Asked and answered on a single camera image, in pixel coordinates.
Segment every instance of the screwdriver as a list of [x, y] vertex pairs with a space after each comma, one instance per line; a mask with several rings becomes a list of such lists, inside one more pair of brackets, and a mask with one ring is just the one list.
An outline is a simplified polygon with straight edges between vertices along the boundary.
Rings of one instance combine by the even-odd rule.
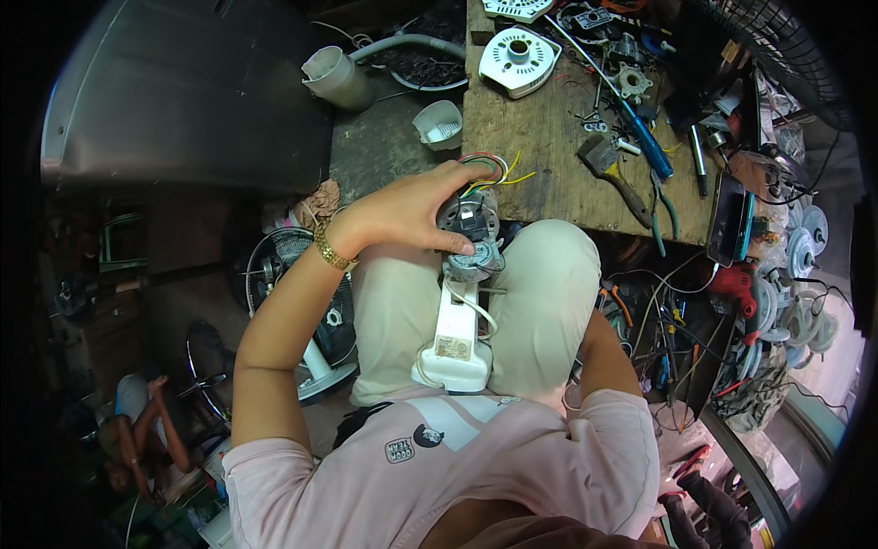
[[591, 58], [589, 54], [586, 53], [586, 50], [582, 49], [579, 43], [571, 38], [570, 34], [567, 34], [561, 25], [555, 22], [554, 19], [549, 17], [548, 15], [544, 16], [549, 20], [549, 22], [558, 29], [558, 32], [561, 33], [572, 45], [576, 48], [583, 57], [586, 58], [588, 64], [592, 66], [594, 72], [598, 73], [598, 76], [601, 77], [604, 83], [607, 84], [607, 87], [613, 92], [615, 98], [619, 101], [619, 104], [622, 106], [622, 110], [624, 112], [625, 121], [631, 128], [631, 132], [637, 138], [637, 141], [640, 143], [640, 148], [644, 150], [644, 156], [646, 156], [646, 160], [649, 161], [650, 166], [654, 170], [656, 170], [656, 174], [660, 179], [668, 179], [673, 175], [673, 168], [671, 167], [671, 162], [667, 159], [667, 155], [665, 155], [665, 151], [661, 149], [659, 143], [652, 137], [649, 129], [646, 127], [646, 124], [634, 113], [634, 110], [631, 109], [631, 106], [628, 105], [624, 99], [622, 99], [622, 94], [619, 93], [619, 90], [613, 85], [612, 82], [609, 81], [607, 75], [604, 74], [604, 71], [598, 67], [597, 63]]

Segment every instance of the fan stand pole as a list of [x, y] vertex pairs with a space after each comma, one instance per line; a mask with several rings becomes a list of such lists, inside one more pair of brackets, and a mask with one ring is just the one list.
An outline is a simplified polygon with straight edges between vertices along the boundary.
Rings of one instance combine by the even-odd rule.
[[332, 368], [329, 367], [329, 362], [323, 357], [323, 353], [320, 352], [320, 347], [314, 342], [313, 337], [308, 340], [308, 346], [305, 347], [305, 356], [303, 356], [303, 359], [305, 364], [308, 365], [308, 371], [311, 372], [314, 381], [325, 378], [332, 373]]

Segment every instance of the red power drill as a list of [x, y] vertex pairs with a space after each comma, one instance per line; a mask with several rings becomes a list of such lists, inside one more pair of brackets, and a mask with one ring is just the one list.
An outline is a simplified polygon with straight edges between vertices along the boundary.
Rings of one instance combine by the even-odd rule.
[[756, 317], [756, 265], [739, 263], [720, 269], [710, 283], [710, 291], [725, 293], [741, 300], [744, 316], [744, 345], [753, 345], [759, 336], [759, 319]]

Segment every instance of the white fan motor housing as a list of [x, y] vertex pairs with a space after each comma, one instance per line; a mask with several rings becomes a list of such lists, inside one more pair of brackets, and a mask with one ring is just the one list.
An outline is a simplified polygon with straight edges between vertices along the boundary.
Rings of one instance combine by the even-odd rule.
[[533, 23], [554, 3], [555, 0], [482, 0], [488, 17], [501, 15], [522, 23]]
[[485, 46], [479, 75], [506, 88], [510, 98], [523, 98], [543, 85], [560, 55], [561, 46], [516, 25]]

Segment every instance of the wooden plank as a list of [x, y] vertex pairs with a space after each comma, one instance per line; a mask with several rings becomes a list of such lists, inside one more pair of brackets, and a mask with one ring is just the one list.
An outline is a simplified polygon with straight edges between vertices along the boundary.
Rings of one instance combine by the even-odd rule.
[[476, 46], [486, 46], [493, 38], [493, 19], [485, 13], [482, 0], [466, 0], [466, 29], [469, 41]]
[[[576, 156], [577, 148], [589, 133], [573, 114], [588, 115], [592, 111], [597, 76], [585, 74], [580, 65], [562, 56], [542, 88], [513, 101], [479, 80], [479, 60], [484, 50], [467, 33], [466, 74], [470, 86], [464, 94], [463, 152], [485, 150], [511, 162], [515, 152], [521, 150], [512, 175], [536, 172], [519, 184], [498, 189], [500, 217], [526, 222], [560, 219], [587, 229], [651, 235], [649, 229], [637, 222], [615, 187], [594, 177]], [[663, 96], [671, 91], [669, 83], [660, 87]], [[657, 89], [658, 82], [647, 93], [654, 95]], [[615, 120], [610, 111], [603, 115], [608, 123]], [[699, 198], [688, 138], [674, 135], [664, 110], [659, 115], [655, 135], [665, 148], [682, 143], [676, 153], [669, 155], [674, 175], [665, 183], [665, 194], [680, 218], [679, 242], [704, 245], [714, 207], [713, 185], [709, 197]], [[709, 181], [715, 182], [722, 160], [709, 148], [704, 148], [704, 155]], [[649, 163], [642, 156], [626, 156], [627, 162], [621, 162], [620, 157], [620, 171], [649, 207]], [[663, 239], [671, 240], [670, 217], [662, 205], [658, 208], [658, 224]]]

